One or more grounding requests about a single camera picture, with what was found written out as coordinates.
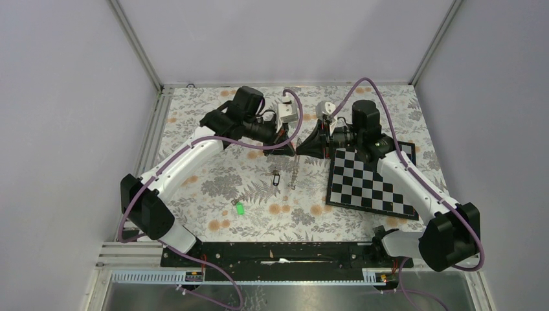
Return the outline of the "silver carabiner keyring with chain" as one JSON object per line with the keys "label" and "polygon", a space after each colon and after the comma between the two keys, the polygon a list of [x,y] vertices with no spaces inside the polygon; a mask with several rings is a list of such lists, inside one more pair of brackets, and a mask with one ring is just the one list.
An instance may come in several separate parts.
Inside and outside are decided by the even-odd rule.
{"label": "silver carabiner keyring with chain", "polygon": [[299,159],[300,159],[300,156],[296,155],[294,157],[294,160],[293,160],[293,167],[292,167],[292,171],[291,171],[291,179],[290,179],[289,183],[287,184],[288,188],[291,189],[291,190],[296,189],[298,170],[299,170]]}

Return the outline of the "black key tag with key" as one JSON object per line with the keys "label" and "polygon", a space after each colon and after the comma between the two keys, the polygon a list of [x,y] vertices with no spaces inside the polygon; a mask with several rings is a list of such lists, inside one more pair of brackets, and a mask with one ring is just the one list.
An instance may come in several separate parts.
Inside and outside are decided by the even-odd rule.
{"label": "black key tag with key", "polygon": [[273,170],[272,174],[273,174],[273,186],[277,187],[280,184],[280,173],[277,170]]}

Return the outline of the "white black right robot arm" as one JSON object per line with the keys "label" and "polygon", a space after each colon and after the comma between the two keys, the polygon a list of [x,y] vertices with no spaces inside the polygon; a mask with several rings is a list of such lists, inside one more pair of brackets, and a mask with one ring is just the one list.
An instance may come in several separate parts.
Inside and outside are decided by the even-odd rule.
{"label": "white black right robot arm", "polygon": [[387,267],[397,257],[419,258],[432,270],[443,271],[478,255],[481,266],[484,250],[475,205],[457,202],[418,171],[397,141],[383,133],[375,102],[354,102],[352,121],[344,126],[336,125],[336,110],[331,102],[317,105],[317,124],[297,147],[297,154],[332,159],[336,150],[352,147],[368,169],[402,193],[425,224],[421,233],[378,229],[371,250],[373,262]]}

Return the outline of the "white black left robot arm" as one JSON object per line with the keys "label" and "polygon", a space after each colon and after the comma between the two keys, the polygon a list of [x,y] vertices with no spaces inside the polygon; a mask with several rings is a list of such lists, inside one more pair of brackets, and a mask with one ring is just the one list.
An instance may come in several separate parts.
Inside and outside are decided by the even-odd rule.
{"label": "white black left robot arm", "polygon": [[[122,231],[126,220],[133,222],[152,240],[176,251],[185,266],[197,264],[201,257],[197,237],[175,220],[166,204],[177,188],[211,157],[232,144],[263,151],[291,147],[300,131],[303,107],[296,93],[282,92],[282,107],[273,120],[261,122],[259,114],[265,97],[257,89],[242,86],[234,97],[208,112],[194,133],[176,151],[139,177],[126,175],[120,182]],[[246,137],[259,145],[243,143]]]}

